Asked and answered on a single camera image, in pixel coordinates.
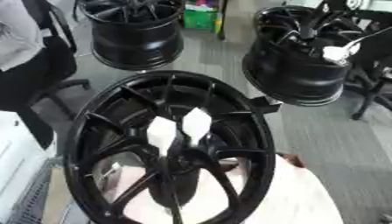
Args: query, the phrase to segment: office chair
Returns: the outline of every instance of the office chair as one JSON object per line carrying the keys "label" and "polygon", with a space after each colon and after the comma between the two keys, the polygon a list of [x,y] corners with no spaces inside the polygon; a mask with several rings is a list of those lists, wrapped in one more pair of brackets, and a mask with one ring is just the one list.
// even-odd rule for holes
{"label": "office chair", "polygon": [[[48,30],[51,34],[49,37],[44,37],[49,60],[49,72],[45,77],[43,86],[40,88],[41,90],[31,100],[31,105],[44,98],[51,99],[70,120],[73,120],[76,113],[57,96],[57,92],[74,86],[82,86],[88,90],[91,86],[89,80],[65,80],[75,74],[77,67],[74,57],[77,46],[67,20],[59,8],[46,0],[23,0],[23,2],[31,16],[36,20],[39,28],[42,31]],[[64,33],[67,42],[59,35],[53,18]]]}

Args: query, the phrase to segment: person's arm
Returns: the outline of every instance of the person's arm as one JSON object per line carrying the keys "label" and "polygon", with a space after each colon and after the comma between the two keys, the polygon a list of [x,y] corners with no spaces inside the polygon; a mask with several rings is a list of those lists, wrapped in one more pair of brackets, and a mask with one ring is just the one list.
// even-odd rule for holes
{"label": "person's arm", "polygon": [[0,0],[0,68],[25,63],[42,47],[40,29],[22,0]]}

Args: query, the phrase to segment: gray carpet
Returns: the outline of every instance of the gray carpet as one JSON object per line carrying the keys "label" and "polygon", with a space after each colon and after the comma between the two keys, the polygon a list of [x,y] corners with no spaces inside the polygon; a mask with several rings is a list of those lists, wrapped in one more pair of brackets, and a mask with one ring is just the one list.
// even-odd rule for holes
{"label": "gray carpet", "polygon": [[[70,18],[70,1],[57,5]],[[260,95],[242,75],[241,60],[253,41],[253,13],[278,2],[232,0],[228,8],[227,41],[220,42],[206,31],[184,31],[185,50],[172,65],[179,69],[208,74],[236,87],[249,97]],[[68,89],[61,93],[72,109],[79,110],[93,97],[131,72],[104,66],[89,55],[90,26],[70,21],[80,50],[78,73],[73,77],[92,81],[93,91]],[[392,212],[392,115],[374,105],[362,121],[350,120],[360,98],[345,94],[321,108],[283,105],[279,113],[267,115],[276,150],[297,153],[322,182],[336,202],[345,223],[377,223],[379,214]],[[63,143],[70,122],[49,101],[36,110],[58,131]]]}

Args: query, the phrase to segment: wheel rim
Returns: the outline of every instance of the wheel rim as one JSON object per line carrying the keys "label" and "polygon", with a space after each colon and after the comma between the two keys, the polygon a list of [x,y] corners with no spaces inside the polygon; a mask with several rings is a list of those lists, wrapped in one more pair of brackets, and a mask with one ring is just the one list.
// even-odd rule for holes
{"label": "wheel rim", "polygon": [[362,30],[339,11],[313,19],[309,29],[304,21],[314,11],[284,6],[255,14],[257,39],[242,64],[247,78],[266,95],[299,106],[322,106],[340,97],[351,64],[326,61],[322,49],[344,46]]}
{"label": "wheel rim", "polygon": [[[140,95],[140,93],[148,92],[144,92],[146,88],[152,93],[149,94],[151,98]],[[170,99],[178,93],[182,95],[187,93],[188,105],[179,104],[183,100],[180,99],[181,97],[175,100],[177,102]],[[199,98],[194,98],[193,102],[189,104],[191,95],[198,95]],[[123,99],[139,102],[140,105],[149,108],[147,112],[149,114],[134,114],[133,118],[127,116],[122,117],[121,121],[115,121],[113,114],[109,111],[114,109],[113,105]],[[221,103],[220,107],[222,109],[231,108],[233,110],[222,112],[218,108],[211,109],[212,105],[210,104],[217,102]],[[172,168],[178,162],[178,154],[172,154],[168,157],[170,158],[168,160],[156,158],[156,149],[146,145],[143,135],[135,136],[135,133],[140,133],[143,128],[139,128],[139,130],[131,129],[129,127],[130,123],[133,123],[134,127],[143,127],[151,119],[151,117],[147,118],[149,115],[170,117],[177,121],[184,112],[190,109],[189,106],[200,107],[200,105],[203,109],[212,113],[215,119],[211,135],[220,137],[226,145],[223,148],[214,146],[214,153],[211,151],[206,153],[203,145],[209,145],[211,142],[205,139],[197,150],[182,150],[181,148],[179,155],[184,156],[192,165],[196,165],[193,168],[196,167],[197,170],[205,169],[218,179],[229,200],[229,208],[222,208],[220,214],[202,223],[240,223],[257,208],[268,191],[275,166],[272,137],[263,118],[254,114],[255,109],[250,100],[218,80],[195,73],[162,71],[131,77],[108,88],[81,111],[69,133],[66,144],[67,150],[64,155],[66,181],[75,200],[94,222],[99,224],[138,223],[135,220],[125,218],[122,214],[125,203],[135,196],[134,193],[145,190],[147,188],[144,185],[145,183],[156,183],[150,181],[156,175],[173,177],[178,175],[178,171],[184,169],[183,166],[180,166],[177,170]],[[236,126],[238,124],[233,126],[233,123],[241,123],[241,127]],[[118,142],[117,139],[114,144],[102,148],[105,146],[97,145],[101,144],[96,141],[96,139],[99,139],[99,135],[96,134],[98,132],[91,132],[91,127],[104,127],[103,134],[108,134],[108,131],[111,131],[124,138],[120,138],[122,142]],[[248,133],[246,136],[248,140],[244,140],[243,136],[238,137],[238,133],[236,133],[244,130]],[[147,174],[138,182],[139,187],[132,188],[132,191],[129,189],[129,194],[123,195],[123,199],[118,199],[109,204],[102,197],[93,176],[87,174],[90,174],[94,163],[121,151],[131,151],[138,155],[146,167],[151,168],[157,165],[160,168],[156,170],[146,168],[146,171],[148,170]],[[221,167],[217,164],[219,159],[232,157],[245,158],[252,164],[252,168],[248,172],[248,181],[239,196],[233,192],[233,187],[225,182],[226,174],[221,171]],[[173,214],[178,209],[179,205],[175,205],[175,203],[171,205]],[[177,215],[173,218],[173,223],[182,223],[179,220],[180,218]]]}

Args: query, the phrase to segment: white cloth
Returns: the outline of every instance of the white cloth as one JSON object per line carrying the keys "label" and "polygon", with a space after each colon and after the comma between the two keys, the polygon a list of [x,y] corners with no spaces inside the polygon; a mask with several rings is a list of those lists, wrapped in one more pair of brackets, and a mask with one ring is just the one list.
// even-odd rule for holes
{"label": "white cloth", "polygon": [[[144,169],[124,166],[115,189],[116,197],[142,177]],[[227,175],[237,192],[243,188],[243,172],[235,169]],[[202,171],[198,190],[181,208],[184,223],[200,223],[228,206],[228,200],[216,180]],[[141,223],[172,223],[169,213],[151,198],[148,191],[136,196],[124,214]],[[276,156],[274,178],[265,199],[245,224],[343,224],[338,208],[319,179],[305,168],[297,168]]]}
{"label": "white cloth", "polygon": [[43,47],[41,31],[22,0],[0,0],[0,69],[31,60]]}

